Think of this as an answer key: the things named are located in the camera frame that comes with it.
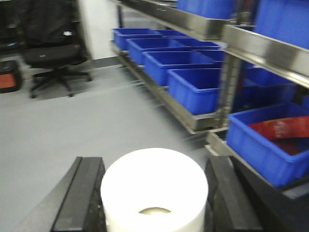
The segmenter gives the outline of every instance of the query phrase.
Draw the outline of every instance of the blue plastic bin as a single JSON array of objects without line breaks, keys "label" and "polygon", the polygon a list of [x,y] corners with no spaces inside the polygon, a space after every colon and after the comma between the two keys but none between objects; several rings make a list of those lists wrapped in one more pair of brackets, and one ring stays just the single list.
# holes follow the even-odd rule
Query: blue plastic bin
[{"label": "blue plastic bin", "polygon": [[309,110],[289,103],[231,114],[227,144],[274,187],[286,185],[309,172],[309,139],[299,139],[303,152],[290,156],[248,124],[296,116]]},{"label": "blue plastic bin", "polygon": [[237,0],[200,0],[198,15],[206,18],[231,19]]},{"label": "blue plastic bin", "polygon": [[168,70],[169,94],[193,115],[214,112],[221,69]]},{"label": "blue plastic bin", "polygon": [[232,112],[253,109],[257,84],[248,79],[244,79],[242,88],[236,91]]},{"label": "blue plastic bin", "polygon": [[199,56],[207,56],[215,60],[218,64],[218,68],[222,67],[225,51],[222,50],[193,50],[193,52],[198,53]]},{"label": "blue plastic bin", "polygon": [[304,96],[303,98],[303,106],[309,109],[309,95]]},{"label": "blue plastic bin", "polygon": [[177,0],[176,9],[185,11],[187,0]]},{"label": "blue plastic bin", "polygon": [[187,0],[184,10],[193,14],[199,14],[201,7],[201,0]]},{"label": "blue plastic bin", "polygon": [[309,49],[308,18],[308,0],[261,0],[255,32]]},{"label": "blue plastic bin", "polygon": [[209,42],[209,41],[200,41],[195,38],[189,37],[189,38],[173,38],[174,40],[177,40],[178,42],[188,46],[188,50],[218,50],[221,48],[220,45]]},{"label": "blue plastic bin", "polygon": [[236,0],[178,0],[176,8],[207,18],[231,19]]},{"label": "blue plastic bin", "polygon": [[128,39],[160,38],[160,32],[149,28],[116,28],[113,29],[114,42],[121,50],[128,50]]},{"label": "blue plastic bin", "polygon": [[297,84],[265,69],[248,69],[246,78],[257,84],[254,107],[289,103],[296,92]]},{"label": "blue plastic bin", "polygon": [[168,85],[169,69],[215,68],[216,62],[196,52],[145,52],[145,72],[159,85]]},{"label": "blue plastic bin", "polygon": [[189,37],[188,35],[177,31],[177,30],[156,30],[159,32],[162,37],[167,37],[167,38],[174,38],[174,37]]},{"label": "blue plastic bin", "polygon": [[159,39],[134,39],[128,40],[129,43],[129,56],[135,63],[139,65],[144,65],[145,56],[143,52],[152,51],[183,51],[186,46],[180,42],[169,39],[169,38],[159,38]]}]

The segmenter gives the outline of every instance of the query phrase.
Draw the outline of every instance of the white paper roll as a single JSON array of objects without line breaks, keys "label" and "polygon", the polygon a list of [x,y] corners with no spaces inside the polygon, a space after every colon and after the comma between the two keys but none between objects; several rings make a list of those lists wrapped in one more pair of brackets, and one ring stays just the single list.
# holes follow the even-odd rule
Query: white paper roll
[{"label": "white paper roll", "polygon": [[[202,232],[208,184],[186,155],[162,148],[129,153],[101,185],[108,232]],[[145,215],[148,208],[169,213]]]}]

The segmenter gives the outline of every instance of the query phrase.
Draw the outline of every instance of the metal shelving rack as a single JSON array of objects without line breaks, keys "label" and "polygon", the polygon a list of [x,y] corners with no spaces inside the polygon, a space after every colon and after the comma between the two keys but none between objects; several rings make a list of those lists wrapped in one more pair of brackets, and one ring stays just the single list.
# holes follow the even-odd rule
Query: metal shelving rack
[{"label": "metal shelving rack", "polygon": [[127,52],[121,51],[113,42],[112,50],[117,54],[120,62],[129,68],[136,78],[141,80],[145,86],[156,96],[165,107],[182,123],[182,125],[191,133],[201,133],[214,127],[216,124],[215,113],[192,115],[167,92],[166,87],[158,85],[140,66],[134,63]]},{"label": "metal shelving rack", "polygon": [[[168,2],[170,1],[173,0],[113,0],[117,4],[119,26],[123,25],[121,7],[125,7],[137,11],[168,28],[181,31],[204,41],[221,41],[224,25],[236,22],[238,15],[241,15],[241,7],[238,6],[235,19],[210,19],[175,9],[169,6]],[[112,49],[119,60],[148,87],[191,134],[206,132],[217,127],[220,120],[216,112],[197,116],[192,115],[167,93],[166,87],[156,84],[142,70],[141,66],[137,66],[131,61],[126,51],[120,51],[113,43]]]},{"label": "metal shelving rack", "polygon": [[219,41],[223,27],[230,20],[205,18],[168,6],[163,0],[114,0],[126,7],[152,18],[154,21],[200,40]]},{"label": "metal shelving rack", "polygon": [[225,26],[223,42],[228,44],[221,76],[222,88],[217,111],[221,129],[207,134],[206,148],[214,155],[234,156],[268,183],[236,154],[225,141],[227,115],[231,112],[242,61],[262,67],[303,87],[309,88],[309,50],[252,32],[254,27]]}]

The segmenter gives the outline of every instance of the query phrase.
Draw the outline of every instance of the chair backrest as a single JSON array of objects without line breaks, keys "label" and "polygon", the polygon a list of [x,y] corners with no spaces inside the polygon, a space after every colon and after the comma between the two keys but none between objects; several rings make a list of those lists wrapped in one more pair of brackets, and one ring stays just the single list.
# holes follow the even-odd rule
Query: chair backrest
[{"label": "chair backrest", "polygon": [[72,9],[67,0],[16,0],[15,7],[27,46],[72,43]]}]

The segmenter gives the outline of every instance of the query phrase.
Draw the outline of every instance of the office chair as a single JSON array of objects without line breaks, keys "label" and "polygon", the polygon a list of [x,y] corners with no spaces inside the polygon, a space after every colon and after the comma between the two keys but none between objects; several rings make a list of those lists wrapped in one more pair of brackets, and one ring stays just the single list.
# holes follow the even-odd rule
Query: office chair
[{"label": "office chair", "polygon": [[65,77],[85,76],[89,73],[73,72],[70,65],[87,59],[85,45],[78,35],[76,23],[72,23],[72,5],[67,0],[15,0],[19,25],[24,46],[22,55],[31,68],[52,69],[50,72],[33,76],[35,85],[30,89],[30,97],[35,98],[35,90],[57,80],[74,95]]}]

